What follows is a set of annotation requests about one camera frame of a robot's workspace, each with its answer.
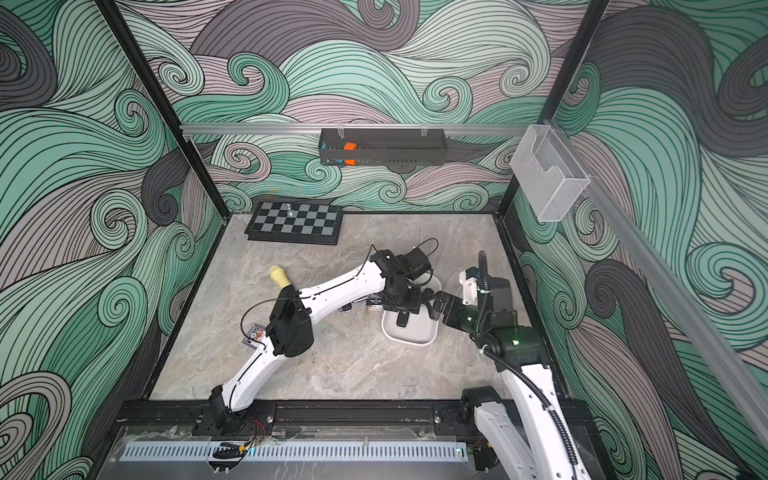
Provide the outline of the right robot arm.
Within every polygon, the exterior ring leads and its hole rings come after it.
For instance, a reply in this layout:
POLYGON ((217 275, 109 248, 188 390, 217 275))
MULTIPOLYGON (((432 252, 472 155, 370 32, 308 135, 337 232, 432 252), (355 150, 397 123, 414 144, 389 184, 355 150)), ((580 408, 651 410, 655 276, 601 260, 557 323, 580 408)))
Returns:
POLYGON ((564 418, 540 335, 518 323, 511 284, 471 267, 459 276, 462 294, 434 295, 433 319, 462 331, 492 361, 512 395, 516 427, 492 387, 462 394, 464 421, 487 441, 511 479, 588 479, 590 473, 564 418))

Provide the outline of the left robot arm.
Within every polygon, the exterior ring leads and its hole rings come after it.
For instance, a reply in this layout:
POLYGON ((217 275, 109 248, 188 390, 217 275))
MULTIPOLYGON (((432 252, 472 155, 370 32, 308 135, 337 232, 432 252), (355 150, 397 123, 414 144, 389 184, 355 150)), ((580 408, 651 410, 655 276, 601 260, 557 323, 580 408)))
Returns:
POLYGON ((302 289, 291 283, 282 268, 271 267, 270 278, 280 286, 280 293, 272 301, 263 334, 251 340, 254 352, 230 380, 211 391, 209 403, 216 424, 242 417, 279 366, 313 345, 313 327, 336 310, 373 296, 386 310, 418 313, 423 286, 417 280, 432 272, 429 255, 418 247, 401 255, 371 248, 361 265, 302 289))

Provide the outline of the white plastic storage box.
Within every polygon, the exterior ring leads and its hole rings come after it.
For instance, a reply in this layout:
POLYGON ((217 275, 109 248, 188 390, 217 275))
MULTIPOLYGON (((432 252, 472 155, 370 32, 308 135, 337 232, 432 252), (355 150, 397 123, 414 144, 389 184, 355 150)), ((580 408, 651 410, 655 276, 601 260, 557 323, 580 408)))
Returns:
MULTIPOLYGON (((429 287, 435 290, 435 295, 441 290, 441 283, 434 277, 429 283, 429 287)), ((383 293, 380 295, 379 301, 383 305, 383 293)), ((431 317, 430 313, 431 301, 432 298, 426 306, 421 307, 418 314, 410 314, 408 325, 404 329, 396 326, 397 312, 383 310, 381 330, 384 335, 389 340, 410 346, 429 346, 434 342, 438 333, 437 321, 431 317)))

